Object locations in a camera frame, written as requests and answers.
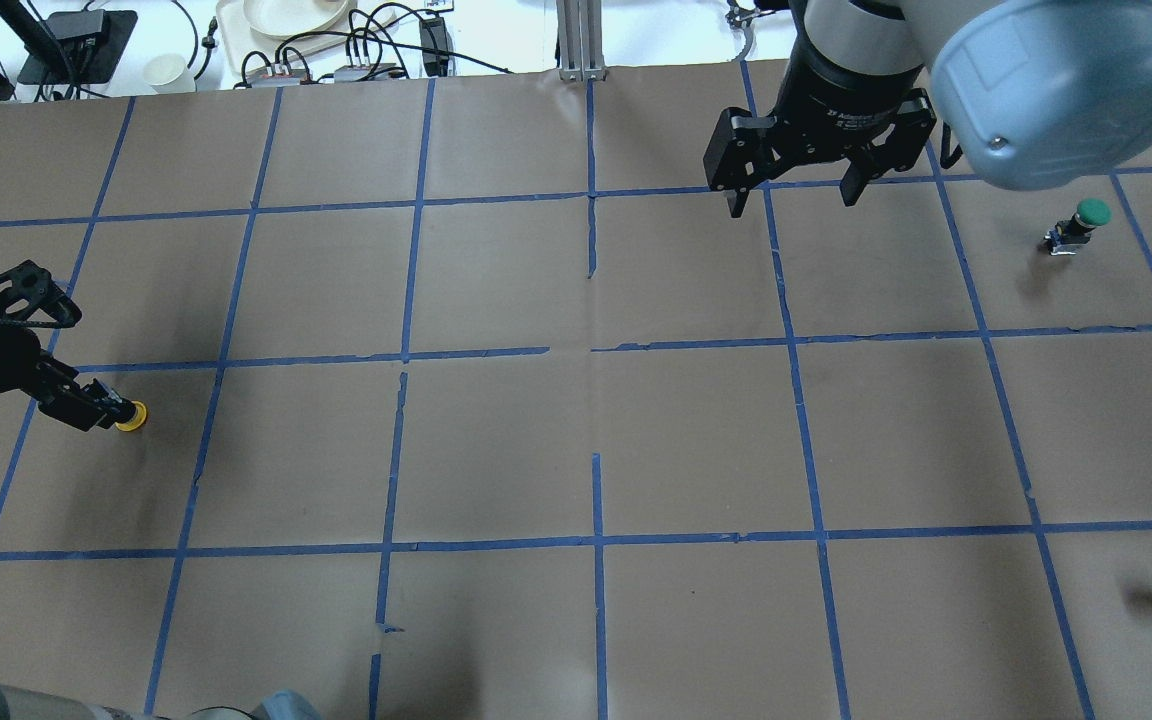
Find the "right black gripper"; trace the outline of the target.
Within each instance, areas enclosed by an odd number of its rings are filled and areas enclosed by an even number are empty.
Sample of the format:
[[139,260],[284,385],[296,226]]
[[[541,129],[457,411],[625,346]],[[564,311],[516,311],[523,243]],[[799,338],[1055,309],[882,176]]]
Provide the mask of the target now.
[[726,108],[710,132],[703,167],[708,190],[740,218],[755,187],[809,165],[846,161],[846,209],[867,184],[905,172],[922,156],[937,123],[931,96],[918,88],[922,61],[896,70],[838,65],[814,45],[791,50],[776,101],[761,118]]

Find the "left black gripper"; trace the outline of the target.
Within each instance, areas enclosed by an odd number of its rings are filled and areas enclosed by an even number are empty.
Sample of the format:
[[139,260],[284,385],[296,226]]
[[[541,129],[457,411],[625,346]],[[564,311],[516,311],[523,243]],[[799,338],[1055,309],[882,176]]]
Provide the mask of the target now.
[[47,361],[32,329],[63,331],[82,319],[79,306],[50,270],[24,260],[0,274],[0,393],[26,392],[41,414],[69,427],[127,423],[127,397],[100,379],[77,382],[76,369]]

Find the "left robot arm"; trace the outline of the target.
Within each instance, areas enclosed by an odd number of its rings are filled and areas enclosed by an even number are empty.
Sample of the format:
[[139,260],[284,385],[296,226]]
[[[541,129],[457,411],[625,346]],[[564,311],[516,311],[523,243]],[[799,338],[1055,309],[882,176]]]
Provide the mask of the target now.
[[[41,346],[38,331],[69,329],[81,323],[79,306],[52,279],[50,270],[24,260],[0,273],[0,395],[22,392],[52,419],[78,430],[132,432],[147,420],[141,401],[123,397],[101,381],[82,386],[79,373]],[[141,714],[58,694],[0,683],[0,719],[138,719]]]

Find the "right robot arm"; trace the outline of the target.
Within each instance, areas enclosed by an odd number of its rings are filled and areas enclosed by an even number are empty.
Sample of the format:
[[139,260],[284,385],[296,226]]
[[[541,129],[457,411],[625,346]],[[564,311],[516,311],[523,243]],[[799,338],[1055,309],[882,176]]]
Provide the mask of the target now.
[[846,205],[948,127],[975,174],[1051,190],[1152,147],[1152,1],[786,1],[772,109],[726,108],[703,156],[740,217],[756,187],[846,161]]

